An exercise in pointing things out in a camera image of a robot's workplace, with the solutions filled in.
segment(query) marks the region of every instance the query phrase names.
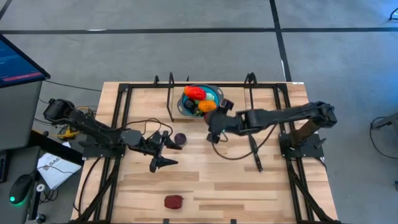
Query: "purple object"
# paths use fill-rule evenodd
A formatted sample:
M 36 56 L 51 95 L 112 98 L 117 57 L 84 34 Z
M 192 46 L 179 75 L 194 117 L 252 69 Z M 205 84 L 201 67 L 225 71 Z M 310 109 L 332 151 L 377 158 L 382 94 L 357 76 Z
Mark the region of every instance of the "purple object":
M 182 134 L 182 133 L 177 133 L 174 136 L 174 142 L 176 144 L 178 144 L 179 146 L 182 146 L 183 144 L 185 144 L 186 141 L 187 141 L 187 137 L 184 134 Z

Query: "yellow fruit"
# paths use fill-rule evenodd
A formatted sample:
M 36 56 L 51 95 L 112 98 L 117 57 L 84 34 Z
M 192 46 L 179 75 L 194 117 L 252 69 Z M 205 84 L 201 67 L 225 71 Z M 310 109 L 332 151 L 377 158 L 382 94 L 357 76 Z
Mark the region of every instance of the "yellow fruit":
M 217 108 L 217 105 L 212 100 L 203 100 L 203 101 L 199 102 L 198 107 L 199 107 L 199 110 L 207 113 L 207 112 L 215 110 Z

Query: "desk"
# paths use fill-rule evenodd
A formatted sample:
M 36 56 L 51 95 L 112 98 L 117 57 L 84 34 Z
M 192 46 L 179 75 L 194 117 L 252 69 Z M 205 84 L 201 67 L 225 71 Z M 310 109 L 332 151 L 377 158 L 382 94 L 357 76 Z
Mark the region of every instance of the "desk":
M 104 84 L 96 115 L 98 121 L 111 124 L 118 86 L 117 82 Z M 249 89 L 221 89 L 224 97 L 234 102 L 234 109 L 229 114 L 250 109 Z M 308 103 L 302 83 L 288 83 L 287 89 L 292 106 Z M 295 223 L 286 163 L 278 143 L 279 129 L 275 129 L 258 152 L 264 168 L 260 174 L 252 156 L 240 161 L 227 161 L 215 154 L 211 144 L 206 141 L 208 127 L 204 121 L 184 117 L 177 111 L 176 104 L 182 92 L 183 87 L 174 87 L 170 93 L 170 107 L 175 118 L 172 123 L 166 109 L 167 88 L 133 89 L 127 121 L 158 118 L 171 125 L 174 134 L 185 133 L 187 145 L 182 151 L 164 149 L 164 157 L 175 159 L 178 164 L 161 168 L 155 174 L 149 172 L 150 156 L 126 150 L 121 160 L 111 222 L 162 223 L 164 218 L 168 218 L 171 223 L 229 223 L 231 219 L 237 219 L 238 223 Z M 252 89 L 252 95 L 255 108 L 276 109 L 272 90 Z M 118 126 L 121 125 L 123 105 L 124 103 L 118 114 Z M 299 128 L 303 123 L 304 121 L 297 122 L 296 127 Z M 150 136 L 158 127 L 156 123 L 148 123 L 145 137 Z M 130 128 L 143 131 L 144 124 L 131 125 Z M 261 142 L 269 130 L 255 134 L 254 139 Z M 227 143 L 217 145 L 220 153 L 238 157 L 250 151 L 247 136 L 228 134 L 228 137 Z M 83 181 L 94 161 L 95 159 L 88 159 L 85 162 L 76 204 Z M 330 217 L 337 219 L 325 168 L 312 158 L 303 159 L 303 163 L 310 193 Z M 88 179 L 83 194 L 83 209 L 98 191 L 102 168 L 103 159 Z M 183 207 L 180 210 L 165 208 L 165 196 L 175 194 L 184 198 Z M 300 193 L 299 197 L 302 216 L 305 218 L 307 215 Z M 106 213 L 107 200 L 108 196 L 105 195 L 101 219 Z M 76 217 L 77 212 L 74 211 L 72 219 Z

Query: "black metal frame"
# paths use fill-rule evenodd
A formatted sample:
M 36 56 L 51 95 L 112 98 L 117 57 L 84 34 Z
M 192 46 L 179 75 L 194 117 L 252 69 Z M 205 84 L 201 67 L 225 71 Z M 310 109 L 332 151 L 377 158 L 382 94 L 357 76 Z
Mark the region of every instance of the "black metal frame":
M 128 84 L 128 83 L 122 83 L 119 85 L 118 88 L 118 95 L 116 98 L 116 104 L 114 108 L 114 114 L 113 114 L 113 120 L 112 120 L 112 127 L 116 128 L 117 125 L 117 120 L 118 120 L 118 114 L 121 106 L 121 98 L 124 92 L 126 92 L 126 101 L 124 102 L 124 111 L 123 111 L 123 116 L 122 116 L 122 126 L 125 126 L 127 124 L 127 117 L 129 114 L 129 109 L 130 109 L 130 102 L 131 102 L 131 95 L 132 95 L 132 90 L 134 88 L 167 88 L 168 93 L 167 93 L 167 111 L 169 112 L 170 119 L 171 121 L 174 121 L 172 117 L 172 113 L 170 110 L 170 91 L 171 88 L 176 87 L 176 86 L 186 86 L 189 83 L 175 83 L 173 74 L 170 73 L 169 75 L 169 82 L 168 83 L 159 83 L 159 78 L 158 76 L 155 77 L 155 80 L 153 83 L 147 84 L 147 83 L 135 83 L 135 84 Z M 282 109 L 281 107 L 281 101 L 279 97 L 279 92 L 281 91 L 283 93 L 284 97 L 284 103 L 286 105 L 286 108 L 290 107 L 290 100 L 289 100 L 289 94 L 287 91 L 287 85 L 285 83 L 258 83 L 255 74 L 253 73 L 248 73 L 246 76 L 246 79 L 243 83 L 212 83 L 212 85 L 216 85 L 218 87 L 239 87 L 239 88 L 248 88 L 249 89 L 249 94 L 250 94 L 250 100 L 251 100 L 251 108 L 254 107 L 253 103 L 253 98 L 252 98 L 252 89 L 253 88 L 271 88 L 273 89 L 274 92 L 274 98 L 275 98 L 275 104 L 276 104 L 276 109 Z M 294 130 L 295 126 L 294 123 L 291 122 L 289 123 L 290 130 Z M 282 134 L 286 133 L 286 128 L 284 124 L 280 124 L 280 131 Z M 292 192 L 292 200 L 293 200 L 293 205 L 294 205 L 294 211 L 295 211 L 295 218 L 297 223 L 311 223 L 314 222 L 314 216 L 313 216 L 313 209 L 316 212 L 323 213 L 323 210 L 319 208 L 314 201 L 314 199 L 311 197 L 311 195 L 308 192 L 308 186 L 307 186 L 307 181 L 305 178 L 305 171 L 304 171 L 304 166 L 302 162 L 301 157 L 296 158 L 296 163 L 297 163 L 297 169 L 298 169 L 298 174 L 299 174 L 299 179 L 300 182 L 297 182 L 297 178 L 295 179 L 294 177 L 297 176 L 293 169 L 293 163 L 290 157 L 285 157 L 286 161 L 286 166 L 287 166 L 287 172 L 289 174 L 289 184 L 290 184 L 290 190 Z M 111 217 L 112 217 L 112 211 L 113 211 L 113 203 L 114 203 L 114 197 L 116 194 L 116 184 L 117 184 L 117 179 L 118 179 L 118 172 L 119 172 L 119 167 L 120 167 L 120 162 L 121 158 L 116 158 L 113 171 L 110 176 L 112 177 L 107 177 L 108 169 L 109 169 L 109 162 L 110 159 L 106 158 L 103 166 L 103 172 L 101 176 L 101 185 L 99 188 L 99 195 L 101 195 L 101 192 L 107 191 L 108 187 L 111 185 L 111 191 L 109 194 L 109 200 L 108 200 L 108 206 L 106 210 L 106 219 L 105 220 L 99 220 L 100 217 L 100 212 L 101 212 L 101 202 L 96 206 L 95 208 L 95 213 L 94 213 L 94 221 L 97 222 L 102 222 L 104 223 L 110 223 Z M 300 189 L 300 191 L 304 194 L 305 196 L 305 209 L 307 212 L 307 220 L 303 220 L 302 214 L 301 214 L 301 209 L 300 209 L 300 204 L 299 204 L 299 197 L 297 195 L 297 188 Z M 96 197 L 95 200 L 102 200 L 102 196 L 99 198 Z M 330 220 L 322 220 L 321 222 L 328 223 Z

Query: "computer mouse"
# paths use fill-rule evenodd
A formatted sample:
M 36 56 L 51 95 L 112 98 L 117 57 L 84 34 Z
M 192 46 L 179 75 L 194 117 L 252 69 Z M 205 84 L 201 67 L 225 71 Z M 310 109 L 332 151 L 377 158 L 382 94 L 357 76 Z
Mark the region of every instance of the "computer mouse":
M 33 178 L 30 174 L 24 174 L 18 177 L 10 190 L 10 202 L 13 204 L 21 203 L 29 192 L 32 183 Z

